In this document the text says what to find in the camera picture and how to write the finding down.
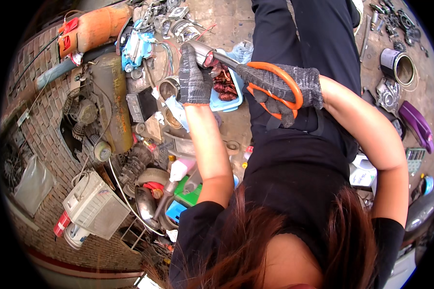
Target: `orange scissors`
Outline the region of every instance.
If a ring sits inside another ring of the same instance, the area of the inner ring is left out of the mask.
[[[233,71],[236,71],[237,65],[239,64],[237,61],[229,58],[226,55],[223,55],[221,53],[218,53],[216,51],[213,51],[214,58],[218,59],[221,63],[226,65],[228,68],[232,69]],[[283,81],[289,86],[289,88],[292,90],[292,93],[294,94],[294,99],[296,100],[296,103],[291,101],[286,101],[284,99],[280,99],[278,96],[274,95],[270,91],[267,91],[254,83],[249,83],[248,85],[248,91],[254,95],[254,90],[260,90],[267,94],[268,96],[272,97],[273,99],[276,99],[278,101],[281,101],[285,106],[289,107],[292,110],[292,115],[294,118],[298,116],[298,109],[301,108],[302,104],[304,103],[304,98],[302,97],[302,92],[299,89],[298,84],[294,81],[294,79],[283,69],[279,68],[278,66],[267,63],[267,62],[249,62],[246,64],[249,67],[255,68],[255,69],[262,69],[266,71],[270,71],[276,75],[278,75],[279,78],[283,79]],[[260,103],[260,105],[265,108],[265,110],[273,115],[275,118],[281,120],[281,114],[280,113],[271,113],[268,111],[267,107],[265,106],[265,103]]]

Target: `knit glove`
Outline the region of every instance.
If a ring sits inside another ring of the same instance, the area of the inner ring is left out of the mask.
[[[213,80],[211,68],[202,69],[196,63],[194,48],[189,43],[181,47],[180,102],[184,105],[209,105]]]
[[[304,103],[302,107],[312,106],[315,109],[323,108],[323,96],[318,79],[318,69],[316,68],[300,68],[284,64],[275,64],[276,66],[287,72],[294,81],[298,84]],[[255,69],[244,64],[237,66],[237,73],[246,83],[253,83],[260,88],[263,88],[280,99],[295,103],[294,94],[289,86],[272,72]],[[281,113],[281,123],[285,128],[294,124],[294,116],[292,110],[285,106],[281,101],[275,100],[260,90],[254,90],[254,98],[259,103],[264,103],[270,113]]]

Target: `orange gas cylinder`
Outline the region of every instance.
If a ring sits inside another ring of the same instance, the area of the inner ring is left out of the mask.
[[[132,16],[132,12],[132,7],[119,3],[80,16],[73,33],[69,32],[59,38],[60,56],[64,57],[75,50],[75,45],[72,43],[77,44],[79,52],[87,52],[107,42],[109,38],[117,37],[125,22]],[[66,36],[70,38],[71,46],[64,49],[63,39]]]

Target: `woman's right arm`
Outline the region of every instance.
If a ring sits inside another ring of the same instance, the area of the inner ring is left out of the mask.
[[[408,168],[394,126],[376,108],[338,82],[320,75],[324,108],[360,144],[378,170],[374,218],[389,218],[404,228],[408,212]]]

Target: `brown hair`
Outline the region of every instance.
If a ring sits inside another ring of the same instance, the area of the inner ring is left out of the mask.
[[[247,208],[241,186],[235,197],[231,216],[221,230],[220,247],[200,265],[200,273],[188,279],[187,288],[254,288],[259,276],[263,280],[267,244],[281,230],[285,216],[266,207]],[[371,217],[351,188],[337,194],[327,236],[328,265],[322,288],[369,287],[376,242]]]

